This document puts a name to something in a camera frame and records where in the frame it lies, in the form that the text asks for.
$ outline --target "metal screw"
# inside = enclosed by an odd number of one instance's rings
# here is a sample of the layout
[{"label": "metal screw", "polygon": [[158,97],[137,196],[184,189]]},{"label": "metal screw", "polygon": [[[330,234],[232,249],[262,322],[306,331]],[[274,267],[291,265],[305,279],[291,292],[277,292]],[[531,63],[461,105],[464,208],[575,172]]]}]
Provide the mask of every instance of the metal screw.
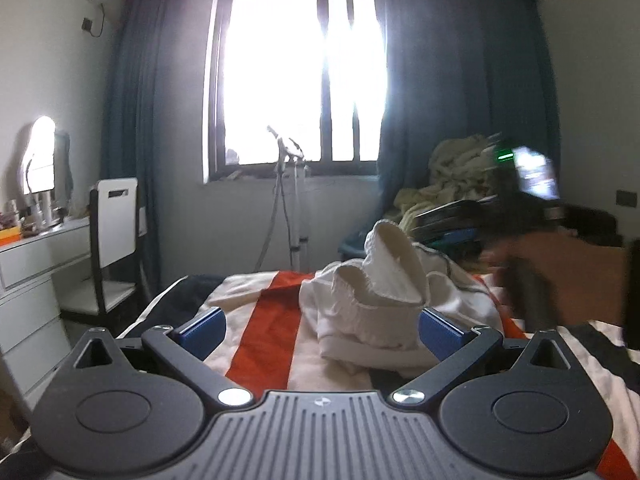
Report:
[{"label": "metal screw", "polygon": [[218,400],[227,406],[242,406],[251,401],[251,393],[242,388],[229,388],[218,394]]},{"label": "metal screw", "polygon": [[420,404],[424,400],[424,393],[418,390],[398,390],[391,398],[398,404]]}]

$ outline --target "orange stripe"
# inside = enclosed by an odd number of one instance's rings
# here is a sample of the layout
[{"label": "orange stripe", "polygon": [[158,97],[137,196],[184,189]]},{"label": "orange stripe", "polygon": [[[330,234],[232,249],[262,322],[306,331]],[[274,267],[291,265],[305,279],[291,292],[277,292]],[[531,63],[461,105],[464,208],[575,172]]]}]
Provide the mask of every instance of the orange stripe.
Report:
[{"label": "orange stripe", "polygon": [[503,309],[498,308],[500,313],[500,321],[502,322],[502,329],[504,330],[504,336],[512,339],[527,339],[525,333],[517,326],[509,314],[505,313]]},{"label": "orange stripe", "polygon": [[602,480],[638,480],[629,460],[613,440],[609,442],[596,472]]},{"label": "orange stripe", "polygon": [[255,304],[226,376],[256,399],[265,390],[287,389],[300,326],[300,284],[312,277],[281,271]]}]

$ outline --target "blue curtain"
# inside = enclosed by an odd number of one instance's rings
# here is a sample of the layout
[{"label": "blue curtain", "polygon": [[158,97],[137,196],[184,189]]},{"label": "blue curtain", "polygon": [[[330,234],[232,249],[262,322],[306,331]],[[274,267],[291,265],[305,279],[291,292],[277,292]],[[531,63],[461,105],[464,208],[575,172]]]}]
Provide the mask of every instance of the blue curtain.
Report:
[{"label": "blue curtain", "polygon": [[158,85],[170,64],[175,9],[180,0],[126,0],[114,50],[102,134],[102,178],[137,177],[147,234],[142,263],[150,292],[159,291],[161,260],[156,199],[158,147],[154,140]]},{"label": "blue curtain", "polygon": [[380,211],[428,184],[444,139],[502,133],[559,164],[553,71],[536,0],[376,0],[388,94]]}]

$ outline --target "white dresser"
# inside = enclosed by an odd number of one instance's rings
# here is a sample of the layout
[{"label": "white dresser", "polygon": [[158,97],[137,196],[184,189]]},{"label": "white dresser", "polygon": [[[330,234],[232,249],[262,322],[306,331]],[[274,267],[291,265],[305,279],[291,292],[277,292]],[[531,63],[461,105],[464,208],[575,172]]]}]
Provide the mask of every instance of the white dresser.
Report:
[{"label": "white dresser", "polygon": [[31,407],[71,350],[52,277],[89,257],[88,218],[0,247],[0,387]]}]

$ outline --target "pile of clothes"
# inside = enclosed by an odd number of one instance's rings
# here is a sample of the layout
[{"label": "pile of clothes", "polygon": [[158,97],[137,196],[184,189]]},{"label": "pile of clothes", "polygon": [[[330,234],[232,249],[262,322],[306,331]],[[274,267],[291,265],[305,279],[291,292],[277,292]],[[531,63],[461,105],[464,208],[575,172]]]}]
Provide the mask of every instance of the pile of clothes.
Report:
[{"label": "pile of clothes", "polygon": [[323,358],[416,376],[437,364],[418,338],[430,306],[473,327],[502,331],[487,288],[444,254],[412,243],[393,222],[367,235],[366,257],[335,262],[300,287],[300,309]]},{"label": "pile of clothes", "polygon": [[455,200],[478,200],[492,194],[488,174],[494,161],[490,140],[474,135],[465,139],[443,140],[429,160],[430,185],[421,189],[404,188],[396,195],[396,210],[386,218],[398,222],[410,234],[415,217]]}]

